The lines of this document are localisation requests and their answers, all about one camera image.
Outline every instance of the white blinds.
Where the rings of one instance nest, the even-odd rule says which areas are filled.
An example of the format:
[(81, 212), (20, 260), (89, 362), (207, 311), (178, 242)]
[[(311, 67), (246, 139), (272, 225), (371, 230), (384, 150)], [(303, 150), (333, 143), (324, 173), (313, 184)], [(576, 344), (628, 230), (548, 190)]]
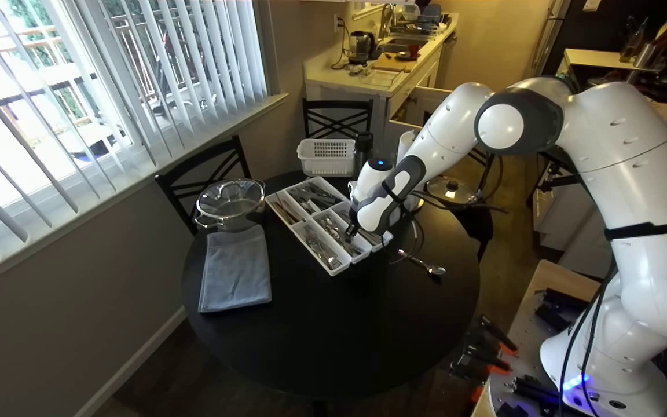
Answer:
[(0, 261), (267, 95), (253, 0), (0, 0)]

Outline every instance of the bottle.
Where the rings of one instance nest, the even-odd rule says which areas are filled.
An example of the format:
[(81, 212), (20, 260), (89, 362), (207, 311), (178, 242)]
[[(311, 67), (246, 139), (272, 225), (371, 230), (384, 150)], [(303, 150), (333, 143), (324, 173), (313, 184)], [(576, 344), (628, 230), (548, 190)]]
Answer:
[(645, 37), (647, 37), (647, 25), (649, 25), (649, 18), (645, 18), (640, 29), (631, 36), (631, 40), (621, 49), (621, 55), (619, 55), (621, 63), (631, 63), (634, 55), (640, 55), (645, 46)]

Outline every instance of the box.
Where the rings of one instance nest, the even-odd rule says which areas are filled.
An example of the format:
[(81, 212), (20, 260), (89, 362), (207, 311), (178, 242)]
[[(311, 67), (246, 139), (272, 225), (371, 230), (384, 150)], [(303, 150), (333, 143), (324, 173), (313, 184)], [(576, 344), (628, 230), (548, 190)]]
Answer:
[(357, 232), (348, 243), (342, 232), (350, 225), (350, 201), (323, 176), (283, 187), (268, 194), (267, 205), (330, 275), (342, 273), (393, 238), (390, 232)]
[(354, 152), (354, 139), (303, 139), (296, 146), (305, 176), (353, 176)]

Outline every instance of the floor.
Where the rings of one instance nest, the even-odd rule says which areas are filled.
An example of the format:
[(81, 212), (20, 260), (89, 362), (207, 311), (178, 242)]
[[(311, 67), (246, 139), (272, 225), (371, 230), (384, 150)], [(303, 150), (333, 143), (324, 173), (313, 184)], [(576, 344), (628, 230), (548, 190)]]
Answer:
[[(502, 157), (486, 180), (493, 207), (493, 238), (481, 257), (478, 316), (508, 329), (537, 265), (530, 230), (536, 157)], [(449, 179), (478, 185), (479, 165), (463, 161)], [(459, 417), (466, 414), (466, 389), (435, 369), (422, 380), (365, 400), (330, 403), (333, 417)], [(260, 386), (207, 358), (189, 329), (181, 326), (145, 367), (99, 410), (99, 417), (303, 417), (309, 400)]]

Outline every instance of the gray cloth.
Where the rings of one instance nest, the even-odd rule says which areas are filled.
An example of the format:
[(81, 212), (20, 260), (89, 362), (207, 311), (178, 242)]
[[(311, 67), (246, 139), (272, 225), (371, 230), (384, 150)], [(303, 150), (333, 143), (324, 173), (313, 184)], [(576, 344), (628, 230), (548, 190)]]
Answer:
[(207, 236), (200, 312), (272, 302), (264, 228)]

